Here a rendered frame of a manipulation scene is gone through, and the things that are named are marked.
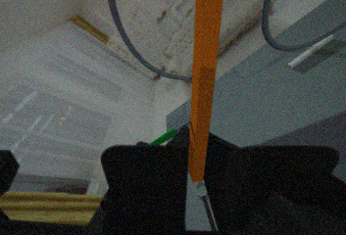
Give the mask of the white rectangular bar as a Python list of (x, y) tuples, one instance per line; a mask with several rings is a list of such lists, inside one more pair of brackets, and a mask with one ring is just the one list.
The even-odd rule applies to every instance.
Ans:
[(300, 62), (302, 62), (303, 60), (311, 56), (314, 52), (319, 50), (327, 42), (329, 43), (329, 41), (332, 39), (333, 39), (333, 34), (328, 36), (326, 39), (322, 39), (321, 41), (317, 42), (314, 46), (311, 46), (308, 50), (306, 50), (302, 55), (299, 55), (292, 62), (287, 64), (287, 67), (290, 69), (294, 68), (297, 64), (299, 64)]

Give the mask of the orange handle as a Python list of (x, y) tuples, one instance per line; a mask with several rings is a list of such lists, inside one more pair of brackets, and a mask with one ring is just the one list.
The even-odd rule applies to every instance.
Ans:
[(203, 181), (218, 63), (222, 0), (195, 0), (188, 170)]

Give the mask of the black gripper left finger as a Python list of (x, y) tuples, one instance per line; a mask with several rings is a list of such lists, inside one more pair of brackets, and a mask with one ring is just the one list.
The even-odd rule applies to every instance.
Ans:
[(172, 182), (177, 187), (177, 210), (186, 212), (188, 125), (166, 145), (116, 145), (105, 150), (101, 164), (108, 186), (114, 181)]

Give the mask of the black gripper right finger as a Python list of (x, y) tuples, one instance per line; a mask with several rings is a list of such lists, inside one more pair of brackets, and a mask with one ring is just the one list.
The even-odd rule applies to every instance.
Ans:
[(263, 145), (239, 148), (209, 132), (204, 181), (219, 231), (237, 231), (257, 173), (318, 170), (332, 173), (338, 151), (325, 146)]

